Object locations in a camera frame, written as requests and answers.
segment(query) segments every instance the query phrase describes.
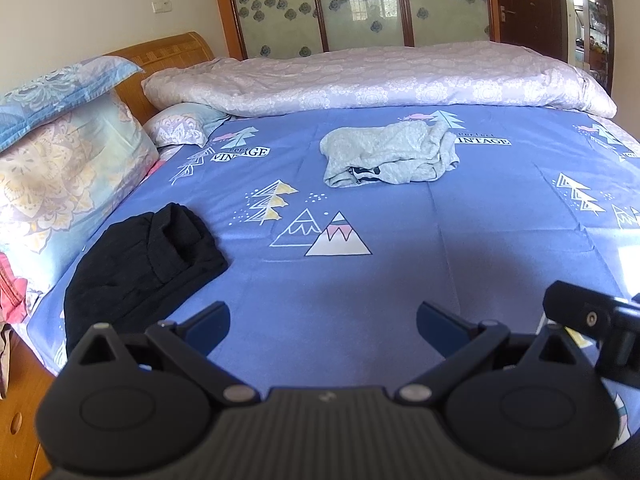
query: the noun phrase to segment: light switch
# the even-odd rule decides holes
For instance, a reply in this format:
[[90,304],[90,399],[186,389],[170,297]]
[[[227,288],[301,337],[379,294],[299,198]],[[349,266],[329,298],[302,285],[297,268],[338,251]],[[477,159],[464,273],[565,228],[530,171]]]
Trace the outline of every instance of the light switch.
[[151,7],[155,14],[158,14],[159,12],[171,12],[174,9],[171,4],[171,0],[158,0],[151,2]]

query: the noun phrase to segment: wardrobe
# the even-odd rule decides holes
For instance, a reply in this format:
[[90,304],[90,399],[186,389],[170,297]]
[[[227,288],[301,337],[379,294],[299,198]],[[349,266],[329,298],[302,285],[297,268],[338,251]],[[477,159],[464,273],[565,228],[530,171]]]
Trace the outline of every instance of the wardrobe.
[[232,56],[285,59],[492,36],[488,0],[218,0]]

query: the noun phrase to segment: frosted glass panel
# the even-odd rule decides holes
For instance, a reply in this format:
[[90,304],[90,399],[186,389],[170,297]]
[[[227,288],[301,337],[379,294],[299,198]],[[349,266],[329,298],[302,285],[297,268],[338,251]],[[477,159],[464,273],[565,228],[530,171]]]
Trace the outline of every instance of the frosted glass panel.
[[321,0],[329,50],[404,45],[398,0]]
[[322,52],[314,0],[236,0],[248,57]]
[[489,39],[487,0],[409,0],[415,46]]

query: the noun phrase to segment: blue pillowcase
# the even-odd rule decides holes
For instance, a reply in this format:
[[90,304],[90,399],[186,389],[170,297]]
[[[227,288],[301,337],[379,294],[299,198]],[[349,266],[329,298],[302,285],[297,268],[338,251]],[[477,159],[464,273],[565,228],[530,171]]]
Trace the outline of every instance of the blue pillowcase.
[[65,66],[0,97],[0,152],[42,124],[106,94],[142,69],[101,56]]
[[157,148],[172,144],[197,144],[201,148],[230,116],[207,105],[180,103],[149,119],[144,126]]

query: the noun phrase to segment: gray clothing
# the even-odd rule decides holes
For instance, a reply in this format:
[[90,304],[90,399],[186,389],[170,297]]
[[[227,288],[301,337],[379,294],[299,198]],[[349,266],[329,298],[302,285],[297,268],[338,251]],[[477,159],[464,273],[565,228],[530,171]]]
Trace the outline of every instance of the gray clothing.
[[328,159],[324,182],[351,187],[384,181],[390,184],[432,182],[455,169],[456,136],[439,121],[406,121],[383,128],[338,128],[320,141]]

